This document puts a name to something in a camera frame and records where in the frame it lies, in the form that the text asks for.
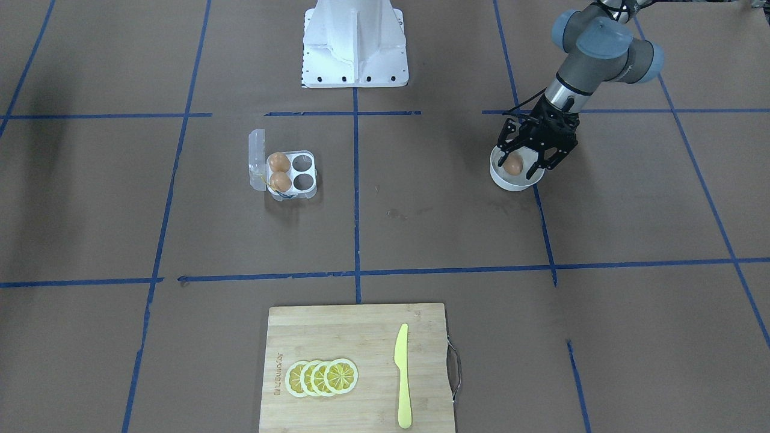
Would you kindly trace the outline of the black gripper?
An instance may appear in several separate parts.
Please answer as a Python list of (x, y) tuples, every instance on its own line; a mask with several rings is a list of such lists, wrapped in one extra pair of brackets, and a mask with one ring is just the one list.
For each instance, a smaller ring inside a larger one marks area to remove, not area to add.
[(503, 167), (512, 152), (527, 147), (532, 154), (526, 171), (530, 181), (537, 173), (552, 170), (574, 150), (580, 121), (577, 113), (561, 110), (544, 96), (528, 114), (519, 112), (519, 108), (515, 106), (503, 113), (508, 118), (497, 139), (497, 166)]

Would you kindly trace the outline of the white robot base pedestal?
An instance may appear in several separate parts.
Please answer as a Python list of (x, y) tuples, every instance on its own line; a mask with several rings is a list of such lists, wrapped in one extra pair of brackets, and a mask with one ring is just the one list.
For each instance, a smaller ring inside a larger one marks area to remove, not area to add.
[(319, 1), (303, 24), (304, 88), (408, 85), (404, 15), (392, 2)]

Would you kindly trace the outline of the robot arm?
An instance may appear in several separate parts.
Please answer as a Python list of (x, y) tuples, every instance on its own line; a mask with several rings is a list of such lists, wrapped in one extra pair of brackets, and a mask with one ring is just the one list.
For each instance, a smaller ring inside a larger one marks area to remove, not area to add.
[(578, 144), (579, 115), (604, 82), (648, 82), (662, 71), (665, 53), (654, 42), (636, 38), (627, 27), (651, 1), (594, 1), (571, 9), (553, 23), (551, 40), (566, 54), (553, 81), (531, 96), (529, 113), (507, 110), (490, 155), (490, 169), (502, 169), (519, 150), (533, 153), (520, 174), (533, 180), (555, 169)]

